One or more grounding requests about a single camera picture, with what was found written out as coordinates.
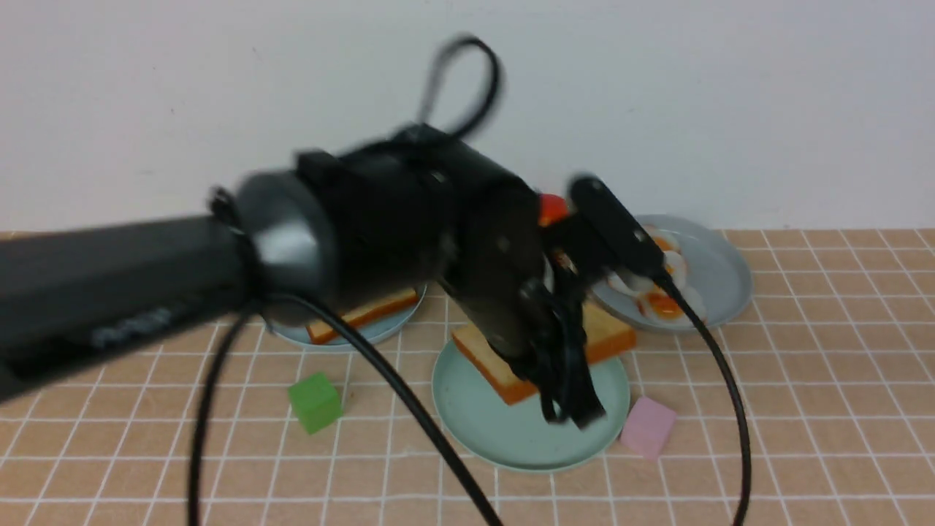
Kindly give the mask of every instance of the white wall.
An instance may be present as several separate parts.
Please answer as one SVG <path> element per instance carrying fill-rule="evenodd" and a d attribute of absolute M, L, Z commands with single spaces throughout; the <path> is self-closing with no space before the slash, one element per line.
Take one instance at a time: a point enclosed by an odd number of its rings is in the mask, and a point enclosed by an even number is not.
<path fill-rule="evenodd" d="M 543 189 L 588 169 L 711 226 L 935 225 L 932 2 L 140 4 L 0 6 L 0 229 L 201 211 L 213 183 L 387 132 L 459 30 L 509 79 L 475 145 Z"/>

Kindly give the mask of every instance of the orange tile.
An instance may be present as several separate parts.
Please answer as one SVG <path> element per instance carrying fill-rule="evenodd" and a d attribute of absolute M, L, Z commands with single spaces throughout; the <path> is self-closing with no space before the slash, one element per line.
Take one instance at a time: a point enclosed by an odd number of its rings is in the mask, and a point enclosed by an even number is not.
<path fill-rule="evenodd" d="M 870 279 L 883 296 L 917 295 L 913 280 L 901 272 L 871 272 Z"/>
<path fill-rule="evenodd" d="M 766 463 L 766 459 L 753 458 L 751 460 L 753 470 L 753 486 L 751 495 L 755 497 L 762 495 L 776 495 L 776 485 L 772 481 L 772 470 Z M 727 495 L 735 495 L 741 486 L 741 459 L 717 459 L 717 469 L 721 472 L 721 481 L 724 482 L 724 491 Z"/>
<path fill-rule="evenodd" d="M 9 499 L 35 499 L 49 478 L 51 460 L 7 459 L 0 466 L 0 495 Z"/>
<path fill-rule="evenodd" d="M 210 496 L 214 482 L 218 478 L 219 460 L 202 460 L 201 494 Z M 165 468 L 163 484 L 159 487 L 159 497 L 179 499 L 188 495 L 188 460 L 170 460 Z"/>
<path fill-rule="evenodd" d="M 191 387 L 146 387 L 134 418 L 182 419 L 186 410 L 192 415 L 197 405 Z"/>
<path fill-rule="evenodd" d="M 821 272 L 786 274 L 785 279 L 788 280 L 792 293 L 796 296 L 831 296 L 834 294 L 831 284 Z"/>
<path fill-rule="evenodd" d="M 852 325 L 814 325 L 812 331 L 825 351 L 859 351 L 864 348 Z"/>
<path fill-rule="evenodd" d="M 815 256 L 824 270 L 860 270 L 860 263 L 850 250 L 815 250 Z"/>
<path fill-rule="evenodd" d="M 757 296 L 788 296 L 792 294 L 785 278 L 778 272 L 754 274 L 754 294 Z"/>
<path fill-rule="evenodd" d="M 39 503 L 30 526 L 83 526 L 91 505 L 87 503 Z"/>
<path fill-rule="evenodd" d="M 756 429 L 770 455 L 815 453 L 809 431 L 802 420 L 758 420 Z"/>
<path fill-rule="evenodd" d="M 483 492 L 487 495 L 494 494 L 495 482 L 494 482 L 494 466 L 489 463 L 477 459 L 477 458 L 464 458 L 464 464 L 470 470 L 471 474 L 474 475 L 475 480 Z M 448 465 L 444 465 L 441 468 L 441 492 L 444 495 L 454 496 L 454 497 L 466 497 L 467 494 L 464 491 L 464 488 L 461 486 L 461 483 L 458 481 L 457 477 L 454 476 L 452 470 Z"/>
<path fill-rule="evenodd" d="M 873 360 L 889 382 L 927 382 L 928 374 L 914 353 L 873 353 Z"/>
<path fill-rule="evenodd" d="M 874 453 L 920 453 L 912 430 L 901 420 L 865 419 L 859 425 Z"/>
<path fill-rule="evenodd" d="M 935 270 L 935 255 L 929 249 L 900 250 L 896 257 L 905 270 Z"/>
<path fill-rule="evenodd" d="M 793 322 L 802 321 L 802 312 L 794 298 L 760 298 L 756 307 L 764 321 Z"/>
<path fill-rule="evenodd" d="M 742 390 L 746 395 L 747 409 L 754 416 L 799 416 L 789 387 L 747 385 Z"/>
<path fill-rule="evenodd" d="M 813 248 L 842 248 L 847 241 L 839 230 L 806 230 L 805 238 Z"/>
<path fill-rule="evenodd" d="M 935 313 L 926 301 L 919 298 L 886 298 L 886 306 L 897 321 L 901 322 L 933 322 Z"/>
<path fill-rule="evenodd" d="M 782 270 L 821 270 L 811 250 L 776 250 L 775 255 Z"/>
<path fill-rule="evenodd" d="M 164 464 L 162 460 L 115 460 L 101 497 L 151 498 Z"/>
<path fill-rule="evenodd" d="M 31 422 L 22 424 L 20 437 L 9 452 L 14 457 L 58 457 L 75 427 L 72 422 Z"/>
<path fill-rule="evenodd" d="M 789 501 L 785 503 L 796 526 L 845 526 L 841 507 L 834 501 Z"/>
<path fill-rule="evenodd" d="M 499 515 L 504 524 L 555 526 L 555 508 L 549 501 L 504 501 Z"/>
<path fill-rule="evenodd" d="M 783 369 L 773 353 L 737 354 L 731 358 L 734 373 L 744 383 L 783 382 Z"/>
<path fill-rule="evenodd" d="M 101 376 L 101 384 L 143 384 L 155 360 L 155 356 L 136 354 L 110 362 Z"/>
<path fill-rule="evenodd" d="M 331 474 L 334 497 L 379 497 L 386 460 L 337 459 Z"/>
<path fill-rule="evenodd" d="M 825 472 L 818 458 L 771 459 L 779 490 L 785 496 L 830 495 Z"/>
<path fill-rule="evenodd" d="M 342 420 L 339 455 L 383 455 L 390 436 L 388 420 Z"/>
<path fill-rule="evenodd" d="M 935 351 L 935 325 L 907 324 L 902 326 L 917 351 Z"/>
<path fill-rule="evenodd" d="M 710 459 L 661 459 L 666 486 L 673 497 L 720 496 L 714 463 Z"/>
<path fill-rule="evenodd" d="M 344 401 L 345 416 L 389 416 L 396 394 L 389 386 L 348 387 Z"/>
<path fill-rule="evenodd" d="M 61 460 L 52 472 L 44 496 L 52 499 L 93 498 L 109 465 L 107 460 Z"/>
<path fill-rule="evenodd" d="M 280 462 L 273 496 L 282 498 L 324 497 L 330 460 L 289 459 Z"/>
<path fill-rule="evenodd" d="M 908 350 L 909 342 L 902 337 L 899 327 L 890 324 L 858 325 L 860 339 L 871 351 Z"/>
<path fill-rule="evenodd" d="M 737 248 L 767 248 L 766 238 L 760 230 L 725 230 L 727 240 Z"/>
<path fill-rule="evenodd" d="M 266 511 L 266 524 L 269 526 L 318 524 L 319 517 L 322 516 L 322 507 L 322 503 L 270 503 Z"/>
<path fill-rule="evenodd" d="M 763 235 L 772 248 L 808 248 L 800 230 L 764 230 Z"/>
<path fill-rule="evenodd" d="M 239 415 L 245 418 L 285 418 L 289 410 L 286 393 L 285 387 L 245 387 Z"/>
<path fill-rule="evenodd" d="M 664 452 L 666 455 L 708 455 L 708 443 L 701 420 L 677 418 Z"/>
<path fill-rule="evenodd" d="M 429 382 L 438 359 L 437 353 L 403 353 L 399 360 L 399 374 L 407 382 Z"/>
<path fill-rule="evenodd" d="M 876 230 L 844 230 L 842 234 L 854 248 L 886 248 L 886 242 Z"/>
<path fill-rule="evenodd" d="M 855 416 L 898 416 L 899 409 L 884 386 L 841 386 Z"/>
<path fill-rule="evenodd" d="M 255 526 L 263 520 L 263 504 L 213 503 L 208 517 L 209 526 Z"/>
<path fill-rule="evenodd" d="M 897 495 L 935 493 L 935 474 L 925 457 L 881 457 L 880 471 Z"/>
<path fill-rule="evenodd" d="M 818 342 L 804 324 L 767 325 L 773 345 L 778 351 L 817 351 Z"/>
<path fill-rule="evenodd" d="M 935 416 L 935 384 L 897 384 L 890 388 L 906 415 Z"/>
<path fill-rule="evenodd" d="M 759 325 L 728 325 L 721 329 L 731 351 L 769 351 L 770 340 Z"/>
<path fill-rule="evenodd" d="M 828 457 L 825 465 L 841 495 L 882 495 L 886 484 L 868 457 Z"/>
<path fill-rule="evenodd" d="M 141 387 L 100 386 L 88 400 L 88 407 L 84 412 L 84 417 L 129 418 L 130 415 L 133 414 L 133 408 L 137 405 L 137 400 L 139 399 L 139 393 L 141 391 Z"/>
<path fill-rule="evenodd" d="M 909 526 L 928 526 L 935 516 L 935 499 L 899 499 Z"/>
<path fill-rule="evenodd" d="M 380 523 L 380 503 L 368 502 L 328 502 L 328 507 L 324 514 L 323 526 L 353 526 L 356 524 L 379 524 Z"/>
<path fill-rule="evenodd" d="M 844 511 L 851 526 L 879 526 L 901 524 L 902 518 L 892 499 L 847 499 Z"/>
<path fill-rule="evenodd" d="M 273 477 L 273 460 L 226 460 L 218 475 L 216 496 L 265 498 Z"/>
<path fill-rule="evenodd" d="M 250 374 L 254 384 L 295 383 L 301 357 L 295 355 L 262 355 L 256 357 Z"/>
<path fill-rule="evenodd" d="M 851 319 L 856 322 L 880 322 L 893 319 L 886 311 L 883 300 L 879 298 L 843 298 L 841 301 Z"/>
<path fill-rule="evenodd" d="M 839 382 L 881 382 L 882 378 L 867 353 L 825 353 Z"/>
<path fill-rule="evenodd" d="M 284 425 L 285 422 L 237 422 L 227 454 L 235 457 L 275 456 L 280 451 Z"/>
<path fill-rule="evenodd" d="M 404 351 L 436 351 L 448 339 L 443 325 L 407 325 L 402 333 Z"/>
<path fill-rule="evenodd" d="M 864 274 L 858 272 L 831 272 L 828 279 L 834 286 L 834 291 L 840 296 L 867 296 L 876 294 L 873 283 Z"/>
<path fill-rule="evenodd" d="M 847 314 L 837 298 L 800 298 L 798 304 L 811 322 L 846 322 Z"/>
<path fill-rule="evenodd" d="M 807 416 L 849 416 L 844 398 L 835 386 L 794 386 L 798 403 Z"/>
<path fill-rule="evenodd" d="M 302 363 L 302 373 L 300 377 L 307 378 L 315 373 L 324 373 L 332 383 L 343 384 L 345 378 L 348 376 L 348 360 L 351 359 L 360 364 L 358 369 L 352 369 L 356 371 L 355 374 L 360 374 L 360 368 L 366 367 L 371 371 L 373 370 L 373 366 L 370 365 L 364 357 L 359 355 L 351 355 L 350 353 L 316 354 L 305 358 L 305 361 Z M 352 379 L 356 379 L 358 382 L 366 381 L 357 376 L 353 376 Z"/>
<path fill-rule="evenodd" d="M 790 382 L 831 382 L 831 371 L 822 353 L 781 354 Z"/>
<path fill-rule="evenodd" d="M 676 524 L 692 526 L 723 526 L 728 520 L 727 511 L 721 503 L 688 501 L 672 503 Z"/>
<path fill-rule="evenodd" d="M 741 256 L 746 260 L 750 270 L 754 272 L 772 272 L 779 270 L 776 257 L 771 250 L 741 250 Z"/>
<path fill-rule="evenodd" d="M 244 329 L 239 341 L 243 341 L 247 332 L 251 328 Z M 164 353 L 204 353 L 208 350 L 208 344 L 214 336 L 215 328 L 212 326 L 203 326 L 197 329 L 189 330 L 184 334 L 176 336 L 171 340 L 163 342 Z"/>
<path fill-rule="evenodd" d="M 390 459 L 387 495 L 434 495 L 439 492 L 438 457 Z"/>
<path fill-rule="evenodd" d="M 610 496 L 610 490 L 607 486 L 607 476 L 604 472 L 604 462 L 600 459 L 591 460 L 585 465 L 572 470 L 556 473 L 554 479 L 556 495 L 584 497 Z"/>
<path fill-rule="evenodd" d="M 143 526 L 149 510 L 147 503 L 98 503 L 88 526 Z"/>
<path fill-rule="evenodd" d="M 33 407 L 32 418 L 78 418 L 81 410 L 84 409 L 84 403 L 91 394 L 90 387 L 71 387 L 55 386 L 42 391 L 38 402 Z M 93 414 L 85 413 L 85 417 L 92 417 Z"/>
<path fill-rule="evenodd" d="M 388 501 L 383 506 L 386 526 L 438 526 L 439 502 L 435 499 Z"/>
<path fill-rule="evenodd" d="M 607 458 L 607 468 L 614 495 L 639 498 L 666 494 L 658 463 L 643 459 Z"/>
<path fill-rule="evenodd" d="M 809 419 L 809 429 L 812 430 L 812 436 L 821 453 L 869 452 L 853 419 Z"/>
<path fill-rule="evenodd" d="M 671 352 L 639 353 L 634 359 L 643 382 L 687 382 L 682 355 Z"/>

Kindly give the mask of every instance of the tiled surface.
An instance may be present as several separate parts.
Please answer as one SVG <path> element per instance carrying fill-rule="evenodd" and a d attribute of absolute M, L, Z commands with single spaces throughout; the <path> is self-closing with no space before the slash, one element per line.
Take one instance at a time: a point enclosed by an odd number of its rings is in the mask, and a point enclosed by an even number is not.
<path fill-rule="evenodd" d="M 731 231 L 756 297 L 717 331 L 753 435 L 747 524 L 931 524 L 935 230 Z M 463 314 L 436 290 L 381 350 L 431 407 L 435 355 Z M 194 383 L 223 327 L 0 407 L 4 526 L 178 525 Z M 740 487 L 736 424 L 697 337 L 641 334 L 634 394 L 678 411 L 666 454 L 622 446 L 555 475 L 468 467 L 507 524 L 721 525 Z M 317 371 L 347 415 L 308 437 L 285 388 Z M 207 524 L 481 524 L 390 389 L 350 352 L 303 353 L 251 326 L 209 438 Z"/>

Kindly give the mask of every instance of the pink cube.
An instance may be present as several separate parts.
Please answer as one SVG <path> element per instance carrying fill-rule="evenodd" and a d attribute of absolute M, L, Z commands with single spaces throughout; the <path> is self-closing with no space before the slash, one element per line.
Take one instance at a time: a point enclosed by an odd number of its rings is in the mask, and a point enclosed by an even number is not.
<path fill-rule="evenodd" d="M 626 418 L 620 442 L 646 460 L 656 460 L 669 441 L 675 425 L 675 411 L 665 405 L 641 397 Z"/>

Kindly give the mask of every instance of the light blue plate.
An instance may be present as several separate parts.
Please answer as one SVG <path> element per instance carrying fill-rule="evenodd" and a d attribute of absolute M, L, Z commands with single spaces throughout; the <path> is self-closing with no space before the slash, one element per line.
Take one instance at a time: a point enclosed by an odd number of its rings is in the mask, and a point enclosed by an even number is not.
<path fill-rule="evenodd" d="M 467 450 L 514 471 L 550 473 L 600 454 L 624 427 L 630 386 L 619 358 L 591 368 L 597 397 L 607 415 L 580 431 L 571 422 L 542 418 L 539 395 L 508 406 L 478 370 L 448 342 L 432 372 L 432 397 L 441 422 Z"/>
<path fill-rule="evenodd" d="M 359 328 L 360 333 L 367 338 L 367 341 L 373 344 L 377 344 L 386 340 L 387 338 L 393 336 L 399 332 L 406 322 L 412 318 L 412 315 L 419 309 L 419 306 L 422 305 L 422 300 L 425 298 L 425 291 L 428 289 L 428 285 L 422 285 L 418 288 L 416 292 L 419 293 L 419 300 L 409 307 L 406 310 L 399 311 L 398 313 L 380 318 L 377 321 L 368 323 L 363 327 Z M 345 351 L 350 346 L 348 345 L 347 340 L 343 338 L 335 338 L 334 340 L 323 343 L 321 345 L 312 344 L 311 338 L 309 338 L 309 332 L 304 327 L 285 327 L 282 325 L 273 324 L 270 327 L 270 330 L 277 336 L 285 338 L 292 343 L 298 343 L 299 345 L 306 346 L 313 350 L 342 350 Z"/>

